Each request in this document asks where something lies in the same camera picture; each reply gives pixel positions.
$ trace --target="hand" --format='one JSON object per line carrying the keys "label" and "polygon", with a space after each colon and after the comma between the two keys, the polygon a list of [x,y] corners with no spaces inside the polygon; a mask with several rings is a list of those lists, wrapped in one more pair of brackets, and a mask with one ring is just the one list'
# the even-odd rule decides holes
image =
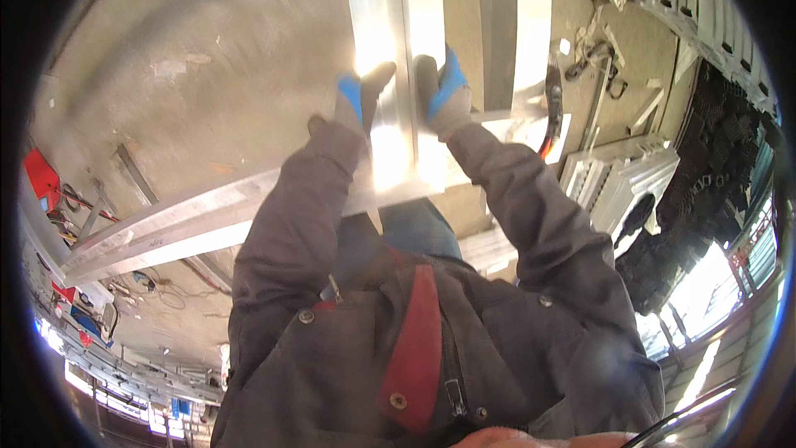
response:
{"label": "hand", "polygon": [[441,77],[437,74],[436,61],[427,55],[417,57],[415,72],[420,100],[426,110],[426,124],[440,141],[447,141],[456,130],[472,124],[470,86],[453,49],[446,50]]}
{"label": "hand", "polygon": [[376,66],[373,71],[364,75],[362,80],[351,74],[339,77],[334,121],[344,124],[358,134],[369,134],[379,94],[395,72],[395,63],[386,62]]}

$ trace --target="zipper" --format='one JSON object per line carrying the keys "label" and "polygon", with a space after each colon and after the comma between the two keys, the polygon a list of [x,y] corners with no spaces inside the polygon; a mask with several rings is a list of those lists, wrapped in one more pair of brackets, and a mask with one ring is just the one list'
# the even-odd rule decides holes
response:
{"label": "zipper", "polygon": [[443,384],[448,401],[451,402],[451,416],[457,419],[467,414],[462,365],[459,363],[459,354],[456,351],[456,341],[453,337],[451,324],[445,317],[442,308],[439,313],[443,331]]}

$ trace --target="snap button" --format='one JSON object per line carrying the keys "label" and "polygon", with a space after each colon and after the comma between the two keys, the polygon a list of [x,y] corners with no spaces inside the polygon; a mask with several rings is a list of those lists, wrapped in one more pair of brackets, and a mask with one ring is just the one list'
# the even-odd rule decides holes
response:
{"label": "snap button", "polygon": [[390,404],[396,410],[403,410],[407,406],[406,398],[401,393],[392,393],[390,395]]}
{"label": "snap button", "polygon": [[315,314],[312,313],[311,309],[303,309],[298,314],[298,321],[303,324],[311,324],[315,320]]}

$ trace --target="person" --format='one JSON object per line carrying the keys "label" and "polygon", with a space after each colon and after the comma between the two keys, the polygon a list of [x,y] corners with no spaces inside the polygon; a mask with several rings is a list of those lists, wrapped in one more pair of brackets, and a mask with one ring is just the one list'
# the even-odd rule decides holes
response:
{"label": "person", "polygon": [[[651,426],[661,370],[611,238],[532,149],[473,123],[452,50],[441,76],[432,58],[415,66],[426,123],[484,188],[519,253],[519,283],[464,263],[427,201],[383,214],[383,237],[364,216],[342,221],[395,65],[340,78],[333,120],[286,160],[235,261],[231,377],[212,444],[537,446]],[[331,274],[339,294],[323,299]],[[594,446],[626,436],[611,439]]]}

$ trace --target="blue glove cuff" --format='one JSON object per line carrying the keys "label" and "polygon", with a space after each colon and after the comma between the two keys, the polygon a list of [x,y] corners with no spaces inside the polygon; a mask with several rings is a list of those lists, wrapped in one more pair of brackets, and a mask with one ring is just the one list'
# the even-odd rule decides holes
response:
{"label": "blue glove cuff", "polygon": [[432,100],[428,102],[427,121],[431,121],[442,109],[443,105],[451,98],[453,93],[467,85],[462,69],[459,67],[459,58],[452,49],[448,49],[445,55],[445,70],[442,80],[439,83],[439,91],[434,94]]}
{"label": "blue glove cuff", "polygon": [[348,99],[354,114],[362,123],[362,84],[351,75],[343,75],[337,80],[337,89]]}

